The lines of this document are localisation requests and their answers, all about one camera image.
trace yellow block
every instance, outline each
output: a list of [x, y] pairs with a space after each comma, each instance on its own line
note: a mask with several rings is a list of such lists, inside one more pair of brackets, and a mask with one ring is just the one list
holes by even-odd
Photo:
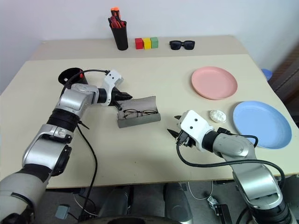
[[151, 49], [150, 38], [142, 38], [144, 49]]

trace pink plate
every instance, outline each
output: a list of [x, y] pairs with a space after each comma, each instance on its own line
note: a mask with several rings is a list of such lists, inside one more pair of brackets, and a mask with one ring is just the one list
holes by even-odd
[[235, 77], [218, 67], [203, 67], [192, 74], [192, 85], [196, 92], [208, 99], [225, 99], [238, 88]]

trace white wall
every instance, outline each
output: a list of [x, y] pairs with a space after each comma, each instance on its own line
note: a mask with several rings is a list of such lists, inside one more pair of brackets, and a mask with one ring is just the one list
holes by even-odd
[[40, 40], [111, 38], [114, 6], [129, 37], [235, 35], [271, 70], [299, 40], [298, 0], [0, 0], [0, 92]]

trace toy block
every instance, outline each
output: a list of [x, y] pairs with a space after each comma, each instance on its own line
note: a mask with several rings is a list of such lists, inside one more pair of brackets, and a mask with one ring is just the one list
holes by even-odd
[[151, 49], [150, 38], [142, 38], [144, 49]]
[[151, 48], [158, 48], [158, 38], [157, 37], [151, 37]]
[[142, 38], [135, 38], [136, 49], [143, 49]]

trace blue plate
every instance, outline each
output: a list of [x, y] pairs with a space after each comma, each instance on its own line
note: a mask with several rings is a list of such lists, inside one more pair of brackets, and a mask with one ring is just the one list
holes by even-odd
[[240, 134], [258, 137], [258, 146], [279, 149], [287, 146], [292, 131], [285, 117], [272, 106], [259, 101], [245, 101], [235, 107], [233, 120]]

